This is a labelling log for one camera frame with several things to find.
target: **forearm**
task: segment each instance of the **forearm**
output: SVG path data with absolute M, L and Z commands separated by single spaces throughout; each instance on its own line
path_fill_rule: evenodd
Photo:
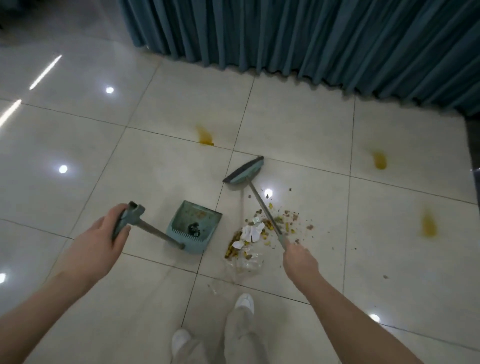
M 302 289 L 343 364 L 421 363 L 320 274 Z
M 0 363 L 23 363 L 57 320 L 89 287 L 59 274 L 0 318 Z

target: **hand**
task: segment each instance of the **hand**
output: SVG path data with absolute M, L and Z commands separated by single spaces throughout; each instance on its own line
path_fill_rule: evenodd
M 131 227 L 126 226 L 112 241 L 115 224 L 127 208 L 127 204 L 115 206 L 78 236 L 60 258 L 59 274 L 67 276 L 86 291 L 106 276 L 118 260 L 130 234 Z
M 302 293 L 312 280 L 322 278 L 317 260 L 300 244 L 287 243 L 287 250 L 283 253 L 283 268 L 288 278 Z

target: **person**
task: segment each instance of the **person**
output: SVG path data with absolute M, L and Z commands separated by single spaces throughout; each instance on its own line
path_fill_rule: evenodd
M 130 227 L 112 241 L 120 204 L 75 239 L 59 259 L 57 273 L 24 303 L 0 318 L 0 363 L 25 361 L 55 322 L 110 272 L 128 239 Z M 288 243 L 283 266 L 288 278 L 312 305 L 343 364 L 421 363 L 320 274 L 317 260 L 302 245 Z M 228 364 L 268 363 L 261 338 L 254 329 L 254 303 L 248 294 L 237 300 L 227 317 L 225 357 Z M 172 339 L 173 363 L 207 363 L 205 349 L 186 330 Z

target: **teal dustpan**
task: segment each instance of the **teal dustpan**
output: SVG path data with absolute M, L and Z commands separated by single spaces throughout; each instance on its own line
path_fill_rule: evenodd
M 222 218 L 222 214 L 219 212 L 183 201 L 165 234 L 140 219 L 144 212 L 145 207 L 131 201 L 117 221 L 112 238 L 115 239 L 120 231 L 130 224 L 168 241 L 179 249 L 191 254 L 201 254 L 206 249 Z

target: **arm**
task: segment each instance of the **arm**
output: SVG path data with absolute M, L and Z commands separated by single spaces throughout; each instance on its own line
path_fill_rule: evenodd
M 130 233 L 111 237 L 127 205 L 115 206 L 73 242 L 58 272 L 23 304 L 0 318 L 0 363 L 23 363 L 44 335 L 77 300 L 110 272 Z
M 312 305 L 343 364 L 421 364 L 406 346 L 333 288 L 317 260 L 301 245 L 288 244 L 283 255 L 288 277 Z

